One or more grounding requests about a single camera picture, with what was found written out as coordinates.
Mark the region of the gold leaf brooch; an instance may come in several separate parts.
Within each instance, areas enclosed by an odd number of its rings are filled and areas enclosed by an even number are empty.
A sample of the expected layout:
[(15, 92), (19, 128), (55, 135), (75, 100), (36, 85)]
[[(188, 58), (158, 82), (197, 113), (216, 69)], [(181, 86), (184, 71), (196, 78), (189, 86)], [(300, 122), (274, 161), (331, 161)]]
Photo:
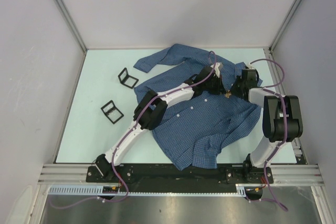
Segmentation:
[(227, 91), (226, 94), (225, 94), (225, 97), (226, 98), (229, 98), (231, 96), (231, 92), (230, 91)]

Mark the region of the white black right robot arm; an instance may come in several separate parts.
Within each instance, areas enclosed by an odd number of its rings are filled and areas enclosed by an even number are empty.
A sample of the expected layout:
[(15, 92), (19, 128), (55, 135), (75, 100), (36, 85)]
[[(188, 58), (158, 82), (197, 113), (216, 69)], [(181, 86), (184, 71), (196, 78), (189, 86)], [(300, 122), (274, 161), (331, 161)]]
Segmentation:
[(263, 109), (264, 136), (256, 149), (247, 155), (241, 170), (233, 170), (246, 183), (259, 183), (271, 173), (269, 165), (278, 151), (303, 133), (299, 98), (281, 95), (258, 86), (256, 69), (244, 68), (230, 92), (232, 95)]

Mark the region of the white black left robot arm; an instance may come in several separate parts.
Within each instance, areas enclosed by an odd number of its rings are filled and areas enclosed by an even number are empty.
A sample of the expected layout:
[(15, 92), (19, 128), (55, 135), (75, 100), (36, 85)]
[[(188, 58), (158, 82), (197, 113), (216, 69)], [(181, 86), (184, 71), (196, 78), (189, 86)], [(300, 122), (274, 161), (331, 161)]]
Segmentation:
[(168, 108), (196, 98), (205, 91), (215, 95), (223, 94), (222, 67), (222, 63), (205, 66), (199, 74), (191, 76), (173, 89), (164, 92), (148, 91), (134, 110), (128, 130), (112, 148), (96, 158), (94, 167), (98, 176), (105, 182), (112, 181), (116, 175), (114, 167), (121, 164), (139, 136), (159, 126)]

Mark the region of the blue checked shirt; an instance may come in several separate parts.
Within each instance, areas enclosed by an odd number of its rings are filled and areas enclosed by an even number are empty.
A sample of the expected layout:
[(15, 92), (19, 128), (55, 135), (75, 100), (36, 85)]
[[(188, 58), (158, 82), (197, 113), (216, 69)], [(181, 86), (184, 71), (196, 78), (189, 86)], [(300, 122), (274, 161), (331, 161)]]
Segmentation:
[[(212, 63), (220, 62), (225, 90), (230, 90), (237, 76), (246, 67), (232, 63), (208, 51), (174, 44), (150, 56), (139, 59), (134, 68), (148, 73), (156, 65), (172, 68), (135, 87), (141, 101), (149, 90), (163, 92), (175, 89), (188, 78)], [(227, 145), (247, 136), (260, 118), (261, 108), (233, 95), (212, 95), (207, 91), (189, 101), (167, 109), (152, 135), (164, 154), (177, 169), (188, 166), (216, 168), (217, 155)]]

